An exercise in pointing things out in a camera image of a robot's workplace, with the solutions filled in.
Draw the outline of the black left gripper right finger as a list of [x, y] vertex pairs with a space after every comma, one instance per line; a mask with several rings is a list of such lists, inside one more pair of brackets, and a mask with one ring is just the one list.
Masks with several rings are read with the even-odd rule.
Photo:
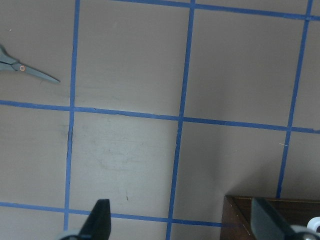
[[251, 231], [257, 240], [288, 240], [293, 229], [264, 198], [251, 201]]

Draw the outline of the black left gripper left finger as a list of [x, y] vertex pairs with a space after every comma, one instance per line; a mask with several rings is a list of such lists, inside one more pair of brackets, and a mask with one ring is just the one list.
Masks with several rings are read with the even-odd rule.
[[111, 235], [111, 209], [109, 199], [99, 199], [80, 229], [79, 240], [108, 240]]

